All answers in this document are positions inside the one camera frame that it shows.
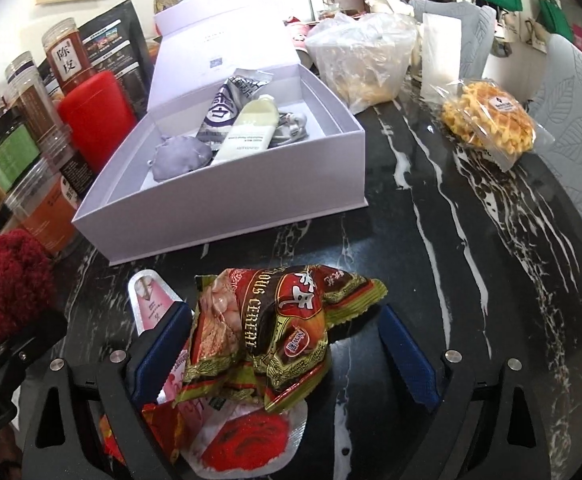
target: hand cream tube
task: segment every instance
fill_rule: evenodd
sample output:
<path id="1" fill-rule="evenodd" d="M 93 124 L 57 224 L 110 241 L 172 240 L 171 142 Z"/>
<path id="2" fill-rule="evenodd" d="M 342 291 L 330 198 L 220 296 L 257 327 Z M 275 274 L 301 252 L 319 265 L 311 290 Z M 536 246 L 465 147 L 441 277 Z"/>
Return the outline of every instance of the hand cream tube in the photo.
<path id="1" fill-rule="evenodd" d="M 278 121 L 276 100 L 270 95 L 251 101 L 240 112 L 211 165 L 263 152 L 271 142 Z"/>

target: blue gripper pad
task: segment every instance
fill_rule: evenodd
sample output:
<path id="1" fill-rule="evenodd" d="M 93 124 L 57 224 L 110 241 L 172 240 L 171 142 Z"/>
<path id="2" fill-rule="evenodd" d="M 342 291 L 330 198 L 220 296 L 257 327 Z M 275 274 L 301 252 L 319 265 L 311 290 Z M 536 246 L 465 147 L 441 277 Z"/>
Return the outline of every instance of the blue gripper pad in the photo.
<path id="1" fill-rule="evenodd" d="M 389 305 L 382 307 L 377 324 L 380 338 L 398 367 L 411 397 L 432 412 L 442 400 L 437 391 L 435 369 Z"/>
<path id="2" fill-rule="evenodd" d="M 191 309 L 186 303 L 177 301 L 157 326 L 143 332 L 131 347 L 126 384 L 136 407 L 141 408 L 157 399 L 184 348 L 191 324 Z"/>

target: waffle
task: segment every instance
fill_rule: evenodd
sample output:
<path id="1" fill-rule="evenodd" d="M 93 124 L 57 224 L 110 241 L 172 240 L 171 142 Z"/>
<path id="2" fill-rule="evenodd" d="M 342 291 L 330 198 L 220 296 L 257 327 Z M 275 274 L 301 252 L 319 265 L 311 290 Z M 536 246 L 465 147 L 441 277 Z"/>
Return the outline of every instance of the waffle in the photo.
<path id="1" fill-rule="evenodd" d="M 533 120 L 513 96 L 484 81 L 463 86 L 463 92 L 458 102 L 446 102 L 442 109 L 442 120 L 455 135 L 483 147 L 482 140 L 474 134 L 474 125 L 509 155 L 532 149 Z"/>

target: grey chair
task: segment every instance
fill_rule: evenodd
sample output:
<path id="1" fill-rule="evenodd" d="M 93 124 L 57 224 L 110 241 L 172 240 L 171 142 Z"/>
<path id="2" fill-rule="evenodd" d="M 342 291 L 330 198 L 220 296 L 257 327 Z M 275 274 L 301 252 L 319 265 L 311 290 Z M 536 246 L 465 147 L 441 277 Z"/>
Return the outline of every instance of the grey chair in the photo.
<path id="1" fill-rule="evenodd" d="M 487 6 L 480 8 L 469 2 L 440 4 L 429 0 L 411 0 L 409 4 L 413 6 L 418 22 L 422 22 L 426 13 L 462 21 L 460 77 L 481 78 L 495 37 L 495 9 Z"/>
<path id="2" fill-rule="evenodd" d="M 582 53 L 556 35 L 547 50 L 544 81 L 529 112 L 555 137 L 540 156 L 582 217 Z"/>

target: box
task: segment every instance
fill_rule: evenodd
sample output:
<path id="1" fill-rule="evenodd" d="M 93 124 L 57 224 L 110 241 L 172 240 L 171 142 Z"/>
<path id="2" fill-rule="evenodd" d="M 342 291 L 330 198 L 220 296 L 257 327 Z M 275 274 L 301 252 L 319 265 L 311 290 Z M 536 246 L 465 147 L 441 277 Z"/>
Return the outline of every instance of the box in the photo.
<path id="1" fill-rule="evenodd" d="M 112 265 L 367 205 L 364 131 L 299 64 L 282 22 L 243 0 L 186 3 L 157 16 L 165 37 L 149 112 L 73 219 Z M 194 135 L 237 66 L 273 73 L 266 93 L 307 115 L 308 139 L 156 184 L 148 161 L 162 136 Z"/>

